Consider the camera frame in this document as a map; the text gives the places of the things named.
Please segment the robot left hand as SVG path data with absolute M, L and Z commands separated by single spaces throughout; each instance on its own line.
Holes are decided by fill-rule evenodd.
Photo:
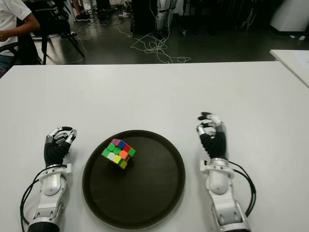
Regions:
M 57 127 L 48 133 L 44 145 L 45 166 L 62 165 L 76 137 L 77 130 L 67 126 Z

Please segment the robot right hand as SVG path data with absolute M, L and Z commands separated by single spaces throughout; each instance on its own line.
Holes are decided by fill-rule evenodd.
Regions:
M 201 144 L 211 159 L 228 160 L 226 129 L 223 121 L 215 114 L 201 112 L 197 126 Z

